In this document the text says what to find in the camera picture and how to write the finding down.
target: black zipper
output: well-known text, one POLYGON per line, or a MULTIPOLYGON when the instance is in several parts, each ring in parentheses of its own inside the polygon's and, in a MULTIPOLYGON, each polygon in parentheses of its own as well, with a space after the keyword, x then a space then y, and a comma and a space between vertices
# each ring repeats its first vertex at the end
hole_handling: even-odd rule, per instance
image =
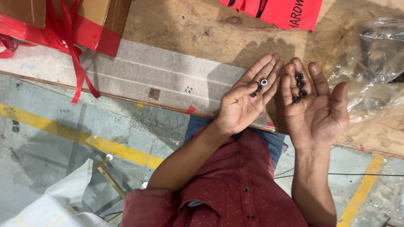
POLYGON ((262 16, 262 13, 265 10, 265 6, 267 5, 267 2, 268 2, 268 0, 265 0, 264 7, 261 10, 262 0, 259 1, 259 8, 258 8, 258 12, 257 12, 257 15, 255 16, 255 18, 260 18, 262 16))
POLYGON ((228 7, 234 5, 235 2, 236 2, 236 0, 230 0, 228 7))

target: person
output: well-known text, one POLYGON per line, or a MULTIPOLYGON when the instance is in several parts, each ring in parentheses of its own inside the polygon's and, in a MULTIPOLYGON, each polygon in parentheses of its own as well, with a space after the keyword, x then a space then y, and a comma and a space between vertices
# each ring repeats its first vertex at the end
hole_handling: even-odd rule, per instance
POLYGON ((336 226, 327 176, 330 148, 349 123, 347 83, 331 93, 317 63, 308 72, 299 58, 284 66, 277 53, 262 56, 223 95, 215 120, 191 116, 186 143, 125 198, 121 227, 336 226), (300 103, 297 73, 308 93, 300 103), (248 128, 278 88, 295 147, 292 197, 274 181, 284 135, 248 128))

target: clear plastic bag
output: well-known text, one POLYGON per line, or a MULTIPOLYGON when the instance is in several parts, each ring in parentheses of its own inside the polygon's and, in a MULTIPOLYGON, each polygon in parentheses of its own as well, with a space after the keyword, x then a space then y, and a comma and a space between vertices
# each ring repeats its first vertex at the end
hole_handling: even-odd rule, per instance
POLYGON ((380 17, 346 33, 330 67, 333 89, 346 81, 355 136, 382 117, 404 113, 404 20, 380 17))

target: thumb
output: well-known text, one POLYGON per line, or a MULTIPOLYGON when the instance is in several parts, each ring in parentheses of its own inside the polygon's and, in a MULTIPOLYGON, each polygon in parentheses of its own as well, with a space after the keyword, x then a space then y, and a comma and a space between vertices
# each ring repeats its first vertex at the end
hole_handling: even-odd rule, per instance
POLYGON ((348 83, 337 84, 330 96, 331 116, 340 124, 348 124, 348 83))
POLYGON ((225 93, 222 98, 222 102, 224 103, 235 103, 237 100, 241 99, 244 95, 250 95, 254 93, 258 88, 257 83, 249 84, 249 85, 239 85, 229 92, 225 93))

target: concrete floor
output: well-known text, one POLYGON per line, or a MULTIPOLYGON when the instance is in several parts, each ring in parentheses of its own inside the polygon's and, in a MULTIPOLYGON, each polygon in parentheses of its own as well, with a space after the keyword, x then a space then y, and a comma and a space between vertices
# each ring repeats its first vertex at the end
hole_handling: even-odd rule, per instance
MULTIPOLYGON (((160 108, 101 97, 94 99, 82 93, 80 102, 71 105, 74 91, 46 84, 31 84, 0 75, 0 104, 13 107, 16 114, 26 113, 32 123, 23 124, 0 116, 0 223, 18 214, 39 198, 47 187, 71 173, 88 158, 100 161, 107 152, 78 143, 80 133, 67 139, 52 127, 67 125, 94 138, 105 138, 128 149, 135 149, 158 158, 166 158, 182 145, 189 115, 160 108), (38 118, 50 120, 39 124, 38 118)), ((276 169, 276 176, 292 175, 295 151, 289 148, 276 169)), ((154 171, 150 164, 139 164, 120 158, 120 153, 106 164, 111 174, 129 192, 142 188, 154 171)), ((361 151, 334 147, 331 150, 330 172, 365 173, 374 156, 361 151)), ((382 174, 404 174, 404 160, 385 158, 382 174)), ((330 175, 329 184, 337 207, 340 227, 382 226, 386 221, 404 226, 404 181, 401 177, 377 177, 370 192, 357 191, 363 176, 330 175), (353 196, 362 197, 362 204, 350 203, 353 196), (344 224, 346 209, 357 206, 351 225, 344 224)), ((290 194, 292 178, 276 182, 290 194)), ((99 173, 93 177, 84 194, 81 210, 110 218, 107 214, 121 211, 120 196, 99 173)))

